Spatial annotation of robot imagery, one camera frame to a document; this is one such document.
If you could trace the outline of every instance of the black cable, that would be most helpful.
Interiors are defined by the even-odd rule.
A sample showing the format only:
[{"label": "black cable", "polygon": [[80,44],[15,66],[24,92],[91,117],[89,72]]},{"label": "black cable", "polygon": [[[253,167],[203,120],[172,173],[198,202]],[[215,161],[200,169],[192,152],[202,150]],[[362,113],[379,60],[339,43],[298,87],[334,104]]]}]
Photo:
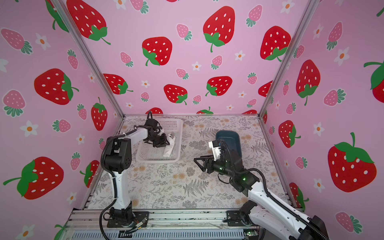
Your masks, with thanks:
[{"label": "black cable", "polygon": [[233,162],[233,159],[232,159],[232,153],[231,151],[229,150],[228,148],[228,145],[227,143],[224,141],[224,140],[221,140],[221,145],[223,145],[225,147],[225,149],[227,150],[228,154],[229,154],[229,160],[230,160],[230,163],[231,163],[231,169],[236,173],[236,174],[244,174],[244,173],[248,173],[248,172],[251,172],[251,171],[256,171],[258,172],[262,179],[263,179],[263,187],[264,187],[264,191],[266,193],[266,195],[271,198],[277,205],[279,205],[282,209],[286,210],[289,214],[291,214],[292,216],[294,216],[298,221],[301,221],[302,223],[304,223],[308,228],[310,228],[312,231],[314,231],[316,234],[318,234],[323,240],[329,240],[329,238],[327,238],[326,235],[324,235],[321,231],[319,231],[316,227],[312,226],[312,224],[310,224],[309,222],[307,222],[306,220],[302,219],[299,215],[297,215],[296,213],[294,213],[292,210],[290,210],[289,208],[287,208],[284,204],[282,204],[280,201],[278,201],[276,198],[274,198],[271,193],[268,191],[268,188],[266,186],[266,180],[265,180],[265,177],[264,177],[264,174],[259,170],[259,169],[256,169],[256,168],[250,168],[250,169],[247,169],[245,171],[241,171],[239,172],[238,170],[235,169],[235,163]]}]

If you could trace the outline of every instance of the pink strawberry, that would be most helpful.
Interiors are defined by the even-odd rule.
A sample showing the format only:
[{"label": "pink strawberry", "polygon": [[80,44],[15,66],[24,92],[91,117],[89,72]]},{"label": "pink strawberry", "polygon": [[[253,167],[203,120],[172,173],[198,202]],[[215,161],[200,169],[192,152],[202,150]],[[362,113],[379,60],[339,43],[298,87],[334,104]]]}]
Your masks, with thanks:
[{"label": "pink strawberry", "polygon": [[249,11],[247,22],[246,22],[249,28],[251,28],[253,25],[256,25],[256,22],[262,16],[262,11],[263,11],[263,6],[261,6],[260,4]]},{"label": "pink strawberry", "polygon": [[193,104],[198,105],[200,102],[201,102],[201,96],[200,95],[196,95],[193,98]]},{"label": "pink strawberry", "polygon": [[87,110],[84,108],[84,105],[82,104],[77,105],[77,111],[79,111],[79,117],[82,120],[87,119]]},{"label": "pink strawberry", "polygon": [[104,150],[104,147],[105,147],[105,141],[103,138],[100,138],[99,139],[99,145],[100,145],[100,149],[101,150]]},{"label": "pink strawberry", "polygon": [[133,61],[132,61],[131,57],[128,54],[126,54],[125,52],[120,53],[120,59],[123,63],[125,63],[125,65],[127,67],[133,67]]},{"label": "pink strawberry", "polygon": [[188,30],[188,27],[183,24],[178,24],[176,26],[177,34],[179,37],[184,38],[184,40],[189,41],[192,39],[192,33]]},{"label": "pink strawberry", "polygon": [[58,131],[66,132],[71,129],[71,124],[67,120],[62,119],[60,121],[59,120],[54,121],[52,127],[53,127],[53,130],[56,132]]},{"label": "pink strawberry", "polygon": [[285,110],[287,114],[291,115],[296,110],[296,103],[288,104],[287,109]]},{"label": "pink strawberry", "polygon": [[143,0],[130,0],[132,7],[136,11],[140,11],[141,14],[147,14],[149,12],[149,6],[147,5],[147,2],[144,2]]},{"label": "pink strawberry", "polygon": [[304,46],[300,45],[298,48],[296,48],[295,52],[293,53],[294,58],[299,58],[304,53]]},{"label": "pink strawberry", "polygon": [[333,107],[336,103],[340,104],[344,101],[346,95],[343,89],[338,89],[337,91],[333,89],[324,97],[324,104]]},{"label": "pink strawberry", "polygon": [[147,102],[149,100],[149,94],[147,92],[143,92],[140,96],[143,102]]},{"label": "pink strawberry", "polygon": [[72,49],[68,50],[68,62],[72,66],[73,69],[77,69],[79,62],[77,61],[76,54]]},{"label": "pink strawberry", "polygon": [[359,223],[359,220],[357,220],[352,215],[349,216],[345,212],[339,212],[339,213],[336,213],[335,218],[336,218],[337,222],[343,228],[345,228],[345,230],[347,230],[349,232],[355,231],[357,234],[360,234],[362,232],[362,230],[361,230],[362,226]]},{"label": "pink strawberry", "polygon": [[24,41],[24,38],[20,33],[7,28],[2,28],[0,32],[12,48],[20,50],[22,53],[28,55],[32,53],[31,45],[28,41]]},{"label": "pink strawberry", "polygon": [[182,78],[184,80],[189,78],[188,73],[184,69],[181,69],[181,68],[176,69],[176,74],[179,78]]},{"label": "pink strawberry", "polygon": [[287,93],[288,93],[288,89],[289,89],[289,81],[288,80],[285,80],[285,82],[284,82],[284,87],[283,87],[283,95],[285,96],[285,95],[287,95]]},{"label": "pink strawberry", "polygon": [[272,134],[274,134],[274,133],[275,133],[275,127],[274,127],[274,126],[271,126],[271,127],[269,128],[269,134],[272,135]]},{"label": "pink strawberry", "polygon": [[213,70],[216,70],[218,69],[218,67],[223,63],[223,57],[221,55],[217,55],[216,57],[214,57],[214,59],[212,59],[212,64],[211,64],[211,68]]},{"label": "pink strawberry", "polygon": [[304,169],[304,168],[307,168],[308,166],[308,162],[307,162],[307,159],[305,159],[304,157],[298,157],[296,158],[296,166],[300,169]]},{"label": "pink strawberry", "polygon": [[80,165],[80,154],[78,152],[75,152],[71,159],[71,168],[73,171],[75,171],[78,166]]},{"label": "pink strawberry", "polygon": [[257,99],[252,99],[251,101],[248,102],[247,108],[253,107],[257,102]]},{"label": "pink strawberry", "polygon": [[247,80],[247,81],[248,81],[248,83],[251,84],[251,85],[255,84],[256,81],[257,81],[256,73],[250,73],[250,74],[248,74],[248,80]]},{"label": "pink strawberry", "polygon": [[25,108],[25,101],[20,92],[16,90],[8,91],[3,97],[3,103],[6,105],[3,109],[6,115],[11,117],[19,117],[23,114],[23,108]]},{"label": "pink strawberry", "polygon": [[329,33],[328,42],[327,42],[328,51],[331,51],[337,45],[337,40],[340,39],[342,33],[343,33],[343,23],[338,22],[333,27],[332,31]]}]

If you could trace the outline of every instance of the floral tablecloth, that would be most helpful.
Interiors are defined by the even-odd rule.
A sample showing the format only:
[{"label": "floral tablecloth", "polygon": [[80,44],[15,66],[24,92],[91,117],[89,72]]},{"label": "floral tablecloth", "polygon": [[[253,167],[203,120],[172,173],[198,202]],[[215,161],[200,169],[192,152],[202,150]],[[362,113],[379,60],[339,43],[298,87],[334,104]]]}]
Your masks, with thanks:
[{"label": "floral tablecloth", "polygon": [[[230,209],[248,199],[231,185],[220,182],[217,174],[202,172],[193,158],[211,155],[208,142],[219,130],[236,131],[240,136],[245,168],[260,169],[268,188],[285,199],[275,165],[255,116],[166,116],[183,120],[180,160],[174,164],[136,162],[138,144],[132,149],[132,164],[126,177],[134,209]],[[122,131],[144,124],[144,116],[125,118]],[[106,172],[97,184],[88,209],[103,209],[112,202],[112,185]]]}]

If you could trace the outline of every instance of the red strawberry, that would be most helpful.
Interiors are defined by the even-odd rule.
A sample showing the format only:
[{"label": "red strawberry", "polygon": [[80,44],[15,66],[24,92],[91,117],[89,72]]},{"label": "red strawberry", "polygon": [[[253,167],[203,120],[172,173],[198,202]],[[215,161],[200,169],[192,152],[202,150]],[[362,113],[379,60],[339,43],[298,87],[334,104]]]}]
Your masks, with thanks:
[{"label": "red strawberry", "polygon": [[247,82],[251,85],[255,84],[257,81],[257,77],[256,77],[256,74],[255,73],[250,73],[248,74],[248,80]]},{"label": "red strawberry", "polygon": [[103,138],[100,138],[99,139],[99,146],[100,146],[100,149],[101,150],[104,150],[104,147],[105,147],[105,141]]},{"label": "red strawberry", "polygon": [[291,120],[287,120],[280,124],[278,132],[283,144],[287,148],[290,148],[295,144],[295,138],[301,138],[301,136],[296,137],[296,127]]},{"label": "red strawberry", "polygon": [[147,102],[147,101],[149,100],[149,94],[148,94],[147,92],[143,92],[143,93],[140,95],[140,97],[141,97],[141,100],[142,100],[143,102]]},{"label": "red strawberry", "polygon": [[72,66],[73,69],[77,69],[79,62],[77,61],[76,54],[72,49],[68,50],[68,62]]},{"label": "red strawberry", "polygon": [[210,16],[203,26],[205,40],[212,46],[220,47],[228,43],[235,31],[235,11],[229,6],[224,6]]},{"label": "red strawberry", "polygon": [[71,124],[67,120],[62,119],[54,121],[52,127],[56,132],[66,132],[71,129]]},{"label": "red strawberry", "polygon": [[301,66],[296,82],[296,92],[301,98],[306,98],[304,106],[307,105],[308,96],[314,94],[320,83],[320,71],[312,60],[306,60]]},{"label": "red strawberry", "polygon": [[84,176],[84,183],[89,188],[91,185],[91,182],[93,180],[93,177],[95,176],[96,170],[99,167],[100,162],[97,160],[93,160],[90,164],[88,164],[87,168],[85,169],[85,173],[80,171],[80,173]]},{"label": "red strawberry", "polygon": [[64,171],[57,163],[47,157],[38,157],[23,168],[21,177],[9,179],[3,182],[3,185],[20,179],[17,191],[22,197],[31,200],[56,188],[63,181],[63,177]]},{"label": "red strawberry", "polygon": [[117,95],[124,94],[127,91],[133,92],[133,90],[128,90],[128,84],[124,80],[124,78],[122,78],[118,75],[115,75],[115,74],[103,73],[103,75],[104,75],[105,79],[107,80],[108,85],[114,94],[117,94]]},{"label": "red strawberry", "polygon": [[77,105],[77,111],[79,111],[79,117],[82,120],[87,119],[87,110],[84,108],[84,105],[82,104]]},{"label": "red strawberry", "polygon": [[290,190],[293,194],[293,198],[294,198],[297,206],[303,208],[303,212],[305,212],[304,202],[308,202],[310,199],[307,198],[306,200],[304,200],[303,193],[301,192],[300,188],[296,185],[296,183],[291,182],[289,184],[289,187],[290,187]]},{"label": "red strawberry", "polygon": [[328,165],[335,186],[344,192],[353,192],[368,185],[376,177],[376,167],[368,153],[353,145],[341,142],[328,152]]},{"label": "red strawberry", "polygon": [[104,128],[105,122],[107,121],[108,112],[104,105],[101,104],[99,97],[98,99],[99,102],[95,103],[91,109],[91,117],[96,130],[101,131]]},{"label": "red strawberry", "polygon": [[285,80],[285,82],[284,82],[284,87],[283,87],[283,95],[285,96],[285,95],[287,95],[287,93],[288,93],[288,89],[289,89],[289,81],[288,80]]},{"label": "red strawberry", "polygon": [[248,104],[247,104],[247,108],[251,108],[251,107],[253,107],[253,106],[256,104],[256,102],[257,102],[257,99],[252,99],[252,100],[250,100],[250,101],[248,102]]},{"label": "red strawberry", "polygon": [[209,107],[208,110],[206,110],[206,109],[200,110],[196,114],[213,114],[213,112],[211,112],[210,110],[211,110],[211,107]]},{"label": "red strawberry", "polygon": [[192,33],[186,25],[178,24],[176,30],[179,37],[184,38],[184,40],[189,41],[192,39]]},{"label": "red strawberry", "polygon": [[153,65],[165,65],[168,63],[172,53],[172,43],[164,36],[145,39],[142,43],[143,54]]},{"label": "red strawberry", "polygon": [[160,108],[151,108],[145,114],[148,114],[151,111],[153,114],[163,114],[163,111]]},{"label": "red strawberry", "polygon": [[22,94],[17,90],[9,90],[3,96],[3,103],[5,104],[3,109],[6,115],[14,118],[24,113],[22,109],[25,108],[25,101]]},{"label": "red strawberry", "polygon": [[53,68],[35,79],[35,91],[43,98],[59,105],[68,104],[73,97],[71,80],[60,69]]},{"label": "red strawberry", "polygon": [[298,157],[296,158],[296,166],[300,169],[304,169],[304,168],[307,168],[308,166],[308,162],[307,162],[307,159],[304,158],[304,157]]},{"label": "red strawberry", "polygon": [[166,94],[168,100],[172,103],[184,102],[187,105],[187,102],[185,100],[188,97],[188,92],[185,88],[168,84],[164,86],[164,93]]},{"label": "red strawberry", "polygon": [[136,11],[140,11],[141,14],[147,14],[149,12],[149,6],[147,5],[147,2],[144,2],[143,0],[130,0],[132,7]]},{"label": "red strawberry", "polygon": [[369,65],[380,65],[371,76],[371,90],[373,96],[384,103],[384,62],[368,62],[364,64],[364,67]]},{"label": "red strawberry", "polygon": [[291,35],[279,26],[273,26],[264,35],[260,56],[265,60],[273,60],[283,55],[291,42]]},{"label": "red strawberry", "polygon": [[71,159],[71,168],[73,171],[75,171],[79,165],[80,165],[80,154],[78,152],[75,152],[73,155],[72,155],[72,159]]},{"label": "red strawberry", "polygon": [[229,87],[232,85],[232,78],[228,76],[214,77],[207,82],[207,94],[210,93],[213,96],[221,96],[227,92]]},{"label": "red strawberry", "polygon": [[217,55],[212,59],[211,68],[213,70],[218,69],[218,67],[223,63],[223,57],[221,55]]},{"label": "red strawberry", "polygon": [[329,33],[328,42],[327,42],[328,51],[331,51],[337,45],[337,40],[340,39],[342,33],[343,33],[343,23],[338,22],[333,27],[332,31]]},{"label": "red strawberry", "polygon": [[242,114],[257,114],[257,111],[251,109],[251,110],[248,110],[248,111],[246,111],[246,112],[244,112],[244,113],[242,113]]},{"label": "red strawberry", "polygon": [[107,36],[107,23],[102,15],[82,0],[67,0],[67,8],[81,35],[94,41]]},{"label": "red strawberry", "polygon": [[360,234],[362,232],[362,230],[361,230],[362,226],[359,223],[359,220],[357,220],[352,215],[349,216],[345,212],[338,212],[335,214],[335,218],[336,218],[337,222],[343,228],[345,228],[345,230],[347,230],[349,232],[355,231],[357,234]]},{"label": "red strawberry", "polygon": [[249,11],[248,13],[248,18],[247,18],[247,26],[251,28],[253,25],[256,25],[256,22],[261,18],[262,16],[262,11],[263,11],[263,6],[262,5],[257,5],[254,7],[252,10]]},{"label": "red strawberry", "polygon": [[296,48],[295,52],[293,53],[294,58],[299,58],[304,53],[304,46],[300,45]]},{"label": "red strawberry", "polygon": [[262,85],[260,88],[259,88],[259,95],[263,96],[263,97],[266,97],[266,95],[268,94],[269,92],[269,89],[271,88],[271,85],[272,85],[272,81]]},{"label": "red strawberry", "polygon": [[23,36],[13,30],[7,28],[1,28],[1,35],[6,42],[14,49],[20,50],[24,54],[30,55],[32,53],[32,47],[28,41],[24,41]]},{"label": "red strawberry", "polygon": [[127,67],[133,67],[133,61],[132,58],[126,54],[125,52],[120,53],[120,59]]},{"label": "red strawberry", "polygon": [[184,69],[181,69],[181,68],[176,69],[176,74],[179,78],[182,78],[184,80],[189,78],[188,73]]},{"label": "red strawberry", "polygon": [[333,107],[336,103],[340,104],[344,101],[345,95],[347,94],[343,89],[338,89],[337,91],[333,89],[324,97],[324,104]]},{"label": "red strawberry", "polygon": [[201,96],[200,95],[196,95],[194,98],[193,98],[193,104],[195,105],[198,105],[200,102],[201,102]]}]

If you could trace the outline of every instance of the pink wall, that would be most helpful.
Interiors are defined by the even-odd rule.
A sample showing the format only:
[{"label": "pink wall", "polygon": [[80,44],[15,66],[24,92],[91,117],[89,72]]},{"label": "pink wall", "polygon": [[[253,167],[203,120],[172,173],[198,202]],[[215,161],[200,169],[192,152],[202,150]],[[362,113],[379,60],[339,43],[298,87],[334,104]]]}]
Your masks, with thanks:
[{"label": "pink wall", "polygon": [[[279,47],[282,50],[289,44],[289,35],[294,34],[307,4],[307,0],[295,0],[294,3],[291,0],[288,2],[247,0],[236,3],[229,0],[148,0],[133,1],[142,3],[134,6],[131,4],[132,1],[126,0],[122,0],[121,5],[117,0],[85,2],[93,9],[80,0],[68,0],[67,7],[102,72],[109,74],[110,81],[113,77],[125,80],[128,90],[133,91],[121,92],[116,86],[117,81],[110,84],[112,90],[116,90],[117,94],[114,96],[127,114],[142,114],[151,108],[160,108],[167,114],[197,113],[203,109],[220,114],[259,111],[265,100],[265,96],[258,93],[259,89],[261,92],[265,84],[270,86],[269,82],[273,80],[280,65],[275,56],[270,61],[264,58],[275,48]],[[215,20],[216,17],[210,18],[219,9],[221,10],[217,13],[218,20]],[[250,20],[255,20],[256,25],[248,20],[248,27],[249,16]],[[95,33],[90,28],[93,24],[97,27]],[[212,43],[207,42],[203,30],[208,33],[208,41],[214,43],[212,53],[210,52]],[[191,31],[191,39],[189,35],[187,36],[188,31]],[[210,34],[215,32],[220,34],[218,42],[210,37]],[[263,41],[264,35],[268,46],[265,45],[266,41]],[[142,46],[146,48],[149,58],[153,52],[153,58],[158,55],[153,62],[159,66],[148,61],[143,54]],[[218,69],[211,68],[213,62],[219,66]],[[248,77],[250,73],[256,74],[257,81],[256,77]],[[225,88],[226,84],[223,84],[221,89],[211,90],[213,94],[218,94],[213,96],[207,90],[207,82],[211,78],[214,78],[215,82],[212,84],[214,87],[216,84],[222,85],[220,81],[227,80],[226,83],[232,82],[232,84],[229,88]],[[170,93],[166,95],[164,87],[168,84],[178,86],[178,89],[171,86]],[[187,99],[181,90],[187,93]],[[239,97],[242,93],[246,94],[244,98]],[[175,103],[178,100],[176,97],[181,95],[183,95],[181,103]]]},{"label": "pink wall", "polygon": [[[0,95],[6,109],[0,114],[3,139],[0,182],[22,177],[1,185],[1,212],[2,216],[7,216],[1,221],[2,239],[24,239],[23,234],[28,239],[54,239],[61,229],[59,226],[55,228],[55,225],[63,226],[72,209],[80,208],[85,198],[88,189],[80,171],[92,177],[92,172],[87,172],[86,168],[91,161],[99,161],[99,139],[113,134],[118,124],[114,109],[99,83],[90,81],[88,75],[91,70],[71,35],[57,23],[54,30],[53,21],[45,1],[6,1],[0,9],[0,28],[14,31],[0,31]],[[20,50],[28,46],[25,41],[31,46],[32,54],[23,54]],[[76,53],[72,63],[77,69],[68,61],[69,49]],[[41,76],[51,69],[59,70]],[[70,79],[71,85],[79,89],[79,92],[73,90],[71,101],[68,101],[71,89],[67,88],[68,81],[66,86],[61,82],[64,80],[63,73]],[[99,102],[98,97],[108,112],[101,131],[96,130],[91,120],[91,109]],[[84,105],[85,120],[85,110],[81,111],[81,118],[78,104]],[[62,119],[70,124],[70,129],[67,130],[68,126],[62,124],[56,132],[53,122]],[[72,160],[76,152],[80,160]]]},{"label": "pink wall", "polygon": [[[267,109],[266,126],[293,194],[309,216],[324,220],[331,239],[381,238],[384,75],[382,65],[364,64],[383,61],[384,15],[376,16],[382,8],[379,1],[322,1],[300,42],[304,52],[300,47],[291,59]],[[337,40],[330,51],[329,39]],[[379,86],[372,91],[371,83]],[[292,124],[301,136],[293,145]]]}]

